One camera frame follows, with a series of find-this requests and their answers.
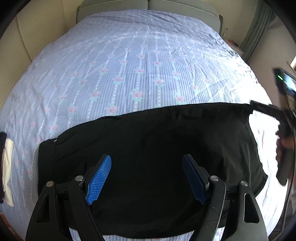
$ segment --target headboard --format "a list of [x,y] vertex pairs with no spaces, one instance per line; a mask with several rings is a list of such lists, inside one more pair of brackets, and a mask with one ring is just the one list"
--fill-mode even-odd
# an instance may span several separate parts
[[98,12],[148,9],[200,19],[221,34],[223,18],[209,3],[201,0],[84,0],[77,9],[77,22]]

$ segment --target metal screw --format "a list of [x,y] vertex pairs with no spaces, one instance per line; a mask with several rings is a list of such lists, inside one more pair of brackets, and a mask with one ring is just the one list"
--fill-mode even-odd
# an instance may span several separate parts
[[83,176],[77,176],[75,177],[75,181],[81,182],[83,180]]
[[241,181],[241,185],[242,185],[243,187],[247,187],[247,186],[248,186],[248,183],[247,183],[246,181]]
[[217,182],[219,180],[219,178],[217,176],[211,176],[211,180],[214,182]]
[[49,182],[46,183],[46,186],[50,188],[50,187],[52,187],[53,184],[54,184],[54,182],[49,181]]

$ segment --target beige wall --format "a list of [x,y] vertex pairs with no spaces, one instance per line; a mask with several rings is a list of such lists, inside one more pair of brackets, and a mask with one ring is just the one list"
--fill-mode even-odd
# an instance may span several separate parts
[[228,28],[227,38],[238,45],[244,40],[251,25],[258,0],[203,0],[211,3],[223,16],[223,31]]
[[32,60],[76,22],[83,0],[32,0],[0,39],[0,108]]
[[287,64],[287,61],[293,61],[295,55],[296,44],[282,25],[266,31],[251,57],[250,67],[275,105],[279,105],[279,95],[272,68],[281,67],[295,75]]

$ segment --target dark blue gripper pad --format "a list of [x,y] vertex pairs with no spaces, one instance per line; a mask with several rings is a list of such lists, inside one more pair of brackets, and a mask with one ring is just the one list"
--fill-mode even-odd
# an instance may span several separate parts
[[204,204],[207,201],[209,181],[190,154],[183,156],[182,166],[196,200]]
[[102,162],[101,166],[98,168],[95,175],[89,182],[88,192],[85,200],[88,205],[91,205],[93,201],[98,199],[98,196],[102,190],[102,187],[106,181],[106,178],[111,169],[111,157],[106,156],[105,160]]

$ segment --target bed sheet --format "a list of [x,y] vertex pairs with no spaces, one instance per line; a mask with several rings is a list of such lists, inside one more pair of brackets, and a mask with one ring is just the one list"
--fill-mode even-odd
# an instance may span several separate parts
[[[270,103],[250,67],[202,21],[149,10],[89,16],[43,49],[1,110],[0,131],[15,142],[11,176],[15,206],[3,204],[0,209],[24,239],[38,198],[38,146],[70,127],[105,115],[250,99]],[[250,115],[268,174],[256,197],[268,234],[281,215],[287,190],[275,177],[277,124],[264,114]],[[215,240],[222,231],[217,230]],[[190,236],[166,240],[187,241]]]

